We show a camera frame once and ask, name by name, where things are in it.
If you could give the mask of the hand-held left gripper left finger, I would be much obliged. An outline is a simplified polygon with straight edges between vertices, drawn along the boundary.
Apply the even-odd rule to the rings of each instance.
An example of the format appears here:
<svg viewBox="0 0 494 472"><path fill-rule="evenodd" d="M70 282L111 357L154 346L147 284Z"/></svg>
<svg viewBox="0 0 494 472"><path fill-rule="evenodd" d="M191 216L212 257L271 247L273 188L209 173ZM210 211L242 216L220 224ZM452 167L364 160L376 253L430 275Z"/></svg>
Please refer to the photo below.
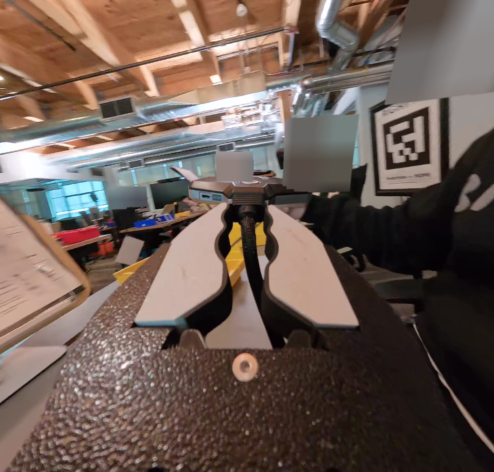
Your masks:
<svg viewBox="0 0 494 472"><path fill-rule="evenodd" d="M233 290L226 257L233 220L219 204L187 226L166 251L134 324L207 335L231 314Z"/></svg>

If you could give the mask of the framed fiducial marker sign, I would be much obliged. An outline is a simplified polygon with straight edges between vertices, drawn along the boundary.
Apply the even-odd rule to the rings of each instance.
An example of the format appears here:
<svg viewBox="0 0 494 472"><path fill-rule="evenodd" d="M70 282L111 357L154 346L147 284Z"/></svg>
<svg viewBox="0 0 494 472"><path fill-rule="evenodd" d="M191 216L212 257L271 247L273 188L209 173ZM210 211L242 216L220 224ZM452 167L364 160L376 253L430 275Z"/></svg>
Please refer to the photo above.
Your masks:
<svg viewBox="0 0 494 472"><path fill-rule="evenodd" d="M369 109L377 196L410 197L449 170L449 99Z"/></svg>

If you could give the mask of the silver adapter hub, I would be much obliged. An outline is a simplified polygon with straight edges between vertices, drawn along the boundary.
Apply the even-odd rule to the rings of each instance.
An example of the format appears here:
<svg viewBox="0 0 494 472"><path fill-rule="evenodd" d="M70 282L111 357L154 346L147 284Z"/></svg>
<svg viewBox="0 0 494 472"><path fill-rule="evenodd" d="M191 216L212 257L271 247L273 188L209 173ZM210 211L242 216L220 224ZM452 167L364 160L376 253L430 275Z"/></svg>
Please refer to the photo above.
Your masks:
<svg viewBox="0 0 494 472"><path fill-rule="evenodd" d="M256 175L250 181L223 182L205 177L189 184L189 196L195 202L231 205L305 204L312 194L286 188L280 178Z"/></svg>

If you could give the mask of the wooden document stand with papers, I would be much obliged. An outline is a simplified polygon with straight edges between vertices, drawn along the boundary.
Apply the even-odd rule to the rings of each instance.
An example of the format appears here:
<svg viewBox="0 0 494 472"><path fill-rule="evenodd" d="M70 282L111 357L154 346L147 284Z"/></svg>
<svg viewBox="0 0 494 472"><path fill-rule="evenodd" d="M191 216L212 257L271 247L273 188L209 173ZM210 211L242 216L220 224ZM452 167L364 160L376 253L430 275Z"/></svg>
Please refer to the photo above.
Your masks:
<svg viewBox="0 0 494 472"><path fill-rule="evenodd" d="M86 274L31 216L1 199L1 352L80 306Z"/></svg>

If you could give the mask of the yellow plastic bin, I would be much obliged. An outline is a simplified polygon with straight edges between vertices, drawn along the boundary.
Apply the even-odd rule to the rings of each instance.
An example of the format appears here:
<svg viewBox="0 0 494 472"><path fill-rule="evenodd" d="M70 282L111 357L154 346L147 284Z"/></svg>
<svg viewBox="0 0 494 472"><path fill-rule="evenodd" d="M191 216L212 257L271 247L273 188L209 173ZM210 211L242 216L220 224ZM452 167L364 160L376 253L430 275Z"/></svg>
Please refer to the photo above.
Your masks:
<svg viewBox="0 0 494 472"><path fill-rule="evenodd" d="M264 233L263 224L259 223L255 228L256 234L256 247L258 250L263 251L266 245L266 234ZM229 234L230 240L230 252L226 257L226 265L230 277L231 285L234 286L240 279L242 271L244 271L244 254L242 248L242 236L239 223L234 223ZM123 270L114 273L115 280L122 285L127 279L129 279L145 262L147 259L143 259L133 265L130 265Z"/></svg>

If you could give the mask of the grey desk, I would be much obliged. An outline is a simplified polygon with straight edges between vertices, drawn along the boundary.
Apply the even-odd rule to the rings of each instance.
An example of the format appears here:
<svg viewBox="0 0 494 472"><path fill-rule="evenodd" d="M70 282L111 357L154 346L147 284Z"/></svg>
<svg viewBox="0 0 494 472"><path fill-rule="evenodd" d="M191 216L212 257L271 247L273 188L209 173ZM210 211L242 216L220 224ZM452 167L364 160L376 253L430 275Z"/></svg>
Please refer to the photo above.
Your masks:
<svg viewBox="0 0 494 472"><path fill-rule="evenodd" d="M114 293L130 294L131 287L151 283L150 279L144 279L144 272L136 273L136 276L121 286L114 282L91 295L79 307L42 328L23 344L26 348L66 345L67 353L1 404L1 471L9 466L43 415L72 345L93 315ZM233 286L231 314L206 336L206 343L210 348L271 347L245 271Z"/></svg>

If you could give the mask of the black monitor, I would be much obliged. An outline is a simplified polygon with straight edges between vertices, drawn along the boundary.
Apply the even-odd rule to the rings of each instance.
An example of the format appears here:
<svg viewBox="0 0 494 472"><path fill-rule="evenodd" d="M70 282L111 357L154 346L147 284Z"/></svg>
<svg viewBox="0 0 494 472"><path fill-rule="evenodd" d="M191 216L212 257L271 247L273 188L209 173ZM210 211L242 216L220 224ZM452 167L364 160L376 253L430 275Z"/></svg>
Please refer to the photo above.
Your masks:
<svg viewBox="0 0 494 472"><path fill-rule="evenodd" d="M189 196L189 181L186 179L168 179L163 182L150 184L151 196L156 210L163 209L168 204L180 202Z"/></svg>

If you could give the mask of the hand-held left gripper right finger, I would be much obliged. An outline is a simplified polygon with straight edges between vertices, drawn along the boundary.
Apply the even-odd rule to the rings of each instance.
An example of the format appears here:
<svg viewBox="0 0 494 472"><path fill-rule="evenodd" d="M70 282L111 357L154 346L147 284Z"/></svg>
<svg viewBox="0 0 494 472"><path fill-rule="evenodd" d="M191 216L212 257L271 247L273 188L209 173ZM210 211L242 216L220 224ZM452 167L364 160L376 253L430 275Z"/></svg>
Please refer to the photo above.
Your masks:
<svg viewBox="0 0 494 472"><path fill-rule="evenodd" d="M269 205L262 321L273 347L302 331L314 347L326 331L360 330L359 320L325 246L304 225Z"/></svg>

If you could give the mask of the red plastic bin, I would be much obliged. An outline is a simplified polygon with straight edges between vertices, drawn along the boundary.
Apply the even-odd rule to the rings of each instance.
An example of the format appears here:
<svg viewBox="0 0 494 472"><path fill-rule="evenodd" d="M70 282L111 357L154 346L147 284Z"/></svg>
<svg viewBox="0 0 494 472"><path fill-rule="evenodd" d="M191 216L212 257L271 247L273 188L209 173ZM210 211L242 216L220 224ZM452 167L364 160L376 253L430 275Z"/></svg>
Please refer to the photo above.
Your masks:
<svg viewBox="0 0 494 472"><path fill-rule="evenodd" d="M64 246L71 246L79 242L95 239L100 237L101 233L98 227L85 227L68 231L60 231L53 237Z"/></svg>

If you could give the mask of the long silver duct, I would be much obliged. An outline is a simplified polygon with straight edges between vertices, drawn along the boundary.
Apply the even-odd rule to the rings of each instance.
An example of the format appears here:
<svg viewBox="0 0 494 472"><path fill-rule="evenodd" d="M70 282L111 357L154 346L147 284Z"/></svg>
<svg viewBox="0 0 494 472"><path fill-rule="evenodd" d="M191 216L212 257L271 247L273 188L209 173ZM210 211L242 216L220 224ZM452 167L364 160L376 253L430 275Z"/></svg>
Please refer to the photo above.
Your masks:
<svg viewBox="0 0 494 472"><path fill-rule="evenodd" d="M264 90L202 103L175 101L164 97L148 100L124 97L103 102L103 108L88 113L75 113L66 118L33 123L15 130L1 130L1 155L138 126L225 112L231 108L263 101L268 94Z"/></svg>

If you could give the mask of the silver elbow duct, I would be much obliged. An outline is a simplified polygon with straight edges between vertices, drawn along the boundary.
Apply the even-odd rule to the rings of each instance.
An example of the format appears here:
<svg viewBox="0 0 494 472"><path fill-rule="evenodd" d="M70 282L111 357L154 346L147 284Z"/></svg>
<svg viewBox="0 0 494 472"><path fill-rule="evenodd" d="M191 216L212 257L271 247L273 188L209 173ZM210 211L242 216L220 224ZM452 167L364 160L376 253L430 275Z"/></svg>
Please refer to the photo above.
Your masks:
<svg viewBox="0 0 494 472"><path fill-rule="evenodd" d="M318 35L338 46L330 73L344 69L359 46L359 33L337 20L343 0L320 0L315 26Z"/></svg>

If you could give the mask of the grey stand base plate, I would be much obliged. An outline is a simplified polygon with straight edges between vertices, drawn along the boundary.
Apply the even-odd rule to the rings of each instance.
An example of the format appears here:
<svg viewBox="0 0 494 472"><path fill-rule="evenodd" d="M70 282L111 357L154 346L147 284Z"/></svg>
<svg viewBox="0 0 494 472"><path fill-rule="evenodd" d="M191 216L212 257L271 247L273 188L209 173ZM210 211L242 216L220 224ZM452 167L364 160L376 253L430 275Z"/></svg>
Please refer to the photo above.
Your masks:
<svg viewBox="0 0 494 472"><path fill-rule="evenodd" d="M22 345L1 354L1 403L62 358L65 345L24 347Z"/></svg>

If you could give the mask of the small blue parts bin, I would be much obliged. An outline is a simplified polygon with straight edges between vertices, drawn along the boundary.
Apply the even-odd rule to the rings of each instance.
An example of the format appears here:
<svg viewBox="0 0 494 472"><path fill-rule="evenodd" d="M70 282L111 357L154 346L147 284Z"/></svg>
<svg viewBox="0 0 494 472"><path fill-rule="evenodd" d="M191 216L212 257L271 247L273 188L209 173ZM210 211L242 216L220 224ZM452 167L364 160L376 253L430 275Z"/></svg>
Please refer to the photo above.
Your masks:
<svg viewBox="0 0 494 472"><path fill-rule="evenodd" d="M174 220L175 220L174 214L159 215L159 216L154 216L152 218L136 221L133 223L133 227L138 229L150 228Z"/></svg>

